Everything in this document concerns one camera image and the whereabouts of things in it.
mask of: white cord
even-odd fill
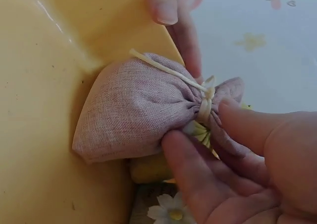
[[[153,67],[162,70],[166,73],[175,75],[176,77],[180,78],[181,80],[183,80],[185,83],[199,89],[202,92],[202,104],[200,106],[198,115],[197,115],[197,121],[198,122],[202,122],[203,124],[207,124],[208,120],[209,120],[209,116],[211,113],[211,105],[212,102],[211,100],[214,97],[214,93],[215,93],[215,88],[214,88],[214,83],[215,83],[215,77],[211,76],[209,77],[204,83],[202,83],[202,85],[198,84],[195,81],[190,80],[189,78],[185,77],[184,75],[182,75],[181,73],[178,73],[177,71],[174,71],[170,68],[165,67],[164,65],[152,60],[151,58],[137,52],[134,49],[130,50],[130,54],[135,56],[136,58],[139,58],[143,61],[145,61],[146,63],[152,65]],[[210,87],[205,87],[206,84],[211,83]]]

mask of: white flower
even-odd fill
[[[168,194],[158,196],[160,206],[149,207],[148,217],[154,224],[195,224],[195,220],[182,201],[178,192],[174,198]]]

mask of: fingernail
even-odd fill
[[[239,103],[232,98],[223,98],[221,100],[221,103],[227,107],[232,108],[232,109],[240,108]]]
[[[163,24],[173,25],[178,21],[177,9],[168,3],[157,6],[158,21]]]
[[[198,77],[198,78],[195,78],[196,82],[199,83],[199,84],[202,84],[203,81],[204,81],[204,78],[202,76]]]

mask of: yellow surface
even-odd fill
[[[130,48],[180,61],[144,0],[0,0],[0,223],[118,224],[134,187],[121,161],[70,151],[89,89]]]

